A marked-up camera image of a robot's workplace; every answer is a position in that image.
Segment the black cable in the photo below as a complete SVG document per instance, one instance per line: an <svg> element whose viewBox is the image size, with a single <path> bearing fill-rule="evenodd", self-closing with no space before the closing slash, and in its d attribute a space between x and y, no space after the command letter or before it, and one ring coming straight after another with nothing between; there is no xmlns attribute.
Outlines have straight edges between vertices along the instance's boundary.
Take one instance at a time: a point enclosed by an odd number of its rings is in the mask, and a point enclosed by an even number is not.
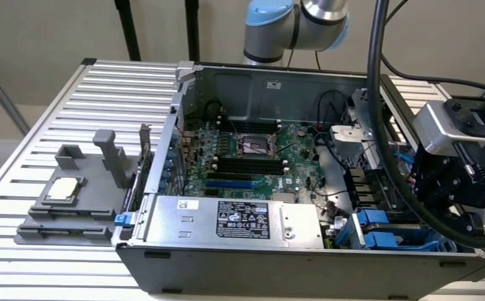
<svg viewBox="0 0 485 301"><path fill-rule="evenodd" d="M396 8L393 9L392 13L388 16L388 19L385 20L385 24L388 24L392 21L392 18L398 13L398 10L402 8L402 6L406 4L408 1L409 0L402 0L401 3L396 6ZM420 75L409 75L406 73L402 73L393 67L390 61L388 60L388 58L385 57L384 54L381 55L381 59L382 59L384 65L388 67L390 72L393 72L396 75L398 75L400 77L404 77L409 80L422 80L422 81L430 82L430 83L453 83L456 85L470 86L470 87L485 90L485 84L472 82L469 80L460 80L456 78L445 78L445 77L424 77Z"/></svg>
<svg viewBox="0 0 485 301"><path fill-rule="evenodd" d="M340 114L340 111L337 111L337 108L336 108L336 105L334 105L334 103L333 103L333 102L329 102L329 105L332 106L332 110L334 110L334 113L336 113L336 119L337 119L337 121L340 122L340 121L341 121L341 116L342 116L342 114Z"/></svg>
<svg viewBox="0 0 485 301"><path fill-rule="evenodd" d="M218 106L222 108L223 107L223 104L222 104L222 102L219 101L219 99L211 99L211 100L209 100L207 102L206 102L206 105L205 105L205 107L203 107L203 116L202 116L202 119L203 120L206 120L206 117L207 117L207 109L209 109L209 106L211 105L211 104L218 104Z"/></svg>
<svg viewBox="0 0 485 301"><path fill-rule="evenodd" d="M369 58L368 58L368 98L369 98L369 119L373 127L376 145L384 164L385 171L396 191L401 196L405 204L410 207L422 222L430 226L446 238L457 244L472 247L485 248L485 237L472 237L452 229L416 198L406 185L401 172L394 162L393 153L388 144L388 136L384 127L384 116L380 101L380 72L381 72L381 54L384 43L385 15L388 12L389 0L377 0L374 8L374 19L370 34Z"/></svg>
<svg viewBox="0 0 485 301"><path fill-rule="evenodd" d="M342 167L342 169L345 170L345 172L348 172L349 171L349 166L340 160L340 158L336 155L334 150L329 146L329 135L325 136L324 140L325 140L325 145L326 145L328 151L332 154L332 157L336 159L337 164L340 164L340 166Z"/></svg>
<svg viewBox="0 0 485 301"><path fill-rule="evenodd" d="M317 194L318 196L329 197L329 196L336 196L337 194L348 193L348 192L349 192L348 190L341 190L341 191L338 191L337 193L330 193L330 194L322 194L322 193L317 192L317 185L318 185L318 183L321 183L321 182L322 182L322 180L324 180L324 179L325 179L325 178L320 179L318 181L316 181L316 184L313 184L312 192L313 192L314 194Z"/></svg>
<svg viewBox="0 0 485 301"><path fill-rule="evenodd" d="M318 101L317 101L317 127L320 126L320 104L321 104L322 99L325 98L326 94L333 93L333 92L340 93L345 97L345 99L348 99L348 96L337 89L330 89L321 93Z"/></svg>
<svg viewBox="0 0 485 301"><path fill-rule="evenodd" d="M317 52L317 51L316 51L316 61L317 61L317 67L318 67L318 70L322 70L322 69L320 68L318 52Z"/></svg>
<svg viewBox="0 0 485 301"><path fill-rule="evenodd" d="M292 54L289 55L289 62L286 64L286 68L289 69L290 65L292 65L292 59L293 59L293 53L294 53L294 50L292 50Z"/></svg>
<svg viewBox="0 0 485 301"><path fill-rule="evenodd" d="M385 25L388 25L388 23L392 21L394 15L398 13L398 11L401 10L402 6L406 4L408 1L409 0L402 0L401 3L397 4L390 14L388 15L388 19L385 20Z"/></svg>

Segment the motherboard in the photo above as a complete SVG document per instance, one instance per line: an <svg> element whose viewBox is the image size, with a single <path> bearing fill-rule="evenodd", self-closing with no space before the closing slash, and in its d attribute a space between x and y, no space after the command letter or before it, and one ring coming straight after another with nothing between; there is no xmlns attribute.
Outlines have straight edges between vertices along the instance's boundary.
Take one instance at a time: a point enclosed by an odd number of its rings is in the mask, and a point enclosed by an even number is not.
<svg viewBox="0 0 485 301"><path fill-rule="evenodd" d="M316 204L313 193L322 177L309 134L296 122L203 122L183 132L186 196L275 200Z"/></svg>

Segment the gray 3d-printed holder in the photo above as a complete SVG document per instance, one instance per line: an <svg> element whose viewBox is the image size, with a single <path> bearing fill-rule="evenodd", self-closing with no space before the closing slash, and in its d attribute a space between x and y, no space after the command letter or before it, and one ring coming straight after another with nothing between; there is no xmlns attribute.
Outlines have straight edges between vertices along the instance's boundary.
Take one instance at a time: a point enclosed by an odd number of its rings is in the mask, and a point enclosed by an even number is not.
<svg viewBox="0 0 485 301"><path fill-rule="evenodd" d="M111 245L114 217L138 169L138 156L125 155L123 148L114 145L115 137L113 130L97 131L94 144L103 155L83 154L77 145L60 147L55 155L58 168L28 210L30 217L18 227L18 244ZM74 178L77 185L70 196L54 198L48 194L62 178Z"/></svg>

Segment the aluminum extrusion table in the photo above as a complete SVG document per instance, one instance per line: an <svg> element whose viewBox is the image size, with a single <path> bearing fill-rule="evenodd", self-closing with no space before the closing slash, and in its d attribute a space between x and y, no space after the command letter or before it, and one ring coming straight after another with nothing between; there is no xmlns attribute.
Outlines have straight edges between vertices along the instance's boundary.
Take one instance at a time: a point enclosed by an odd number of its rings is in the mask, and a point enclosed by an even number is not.
<svg viewBox="0 0 485 301"><path fill-rule="evenodd" d="M78 144L87 154L101 153L91 143L95 130L114 129L117 145L127 154L138 154L138 130L147 123L155 149L163 127L155 116L170 109L175 69L177 64L101 60L81 65L2 167L0 300L173 300L170 295L147 295L138 288L113 248L16 245L12 237L51 177L54 155L63 143ZM438 85L392 80L413 113L428 100L449 97ZM242 298L177 297L185 299ZM485 280L452 283L422 300L485 300Z"/></svg>

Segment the warning label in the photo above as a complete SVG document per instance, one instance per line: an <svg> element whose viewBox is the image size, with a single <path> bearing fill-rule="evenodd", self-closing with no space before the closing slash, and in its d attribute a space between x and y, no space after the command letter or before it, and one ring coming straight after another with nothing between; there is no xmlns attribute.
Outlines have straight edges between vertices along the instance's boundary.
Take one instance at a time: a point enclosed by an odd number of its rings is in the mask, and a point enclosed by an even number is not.
<svg viewBox="0 0 485 301"><path fill-rule="evenodd" d="M218 202L217 235L225 238L270 239L269 204Z"/></svg>

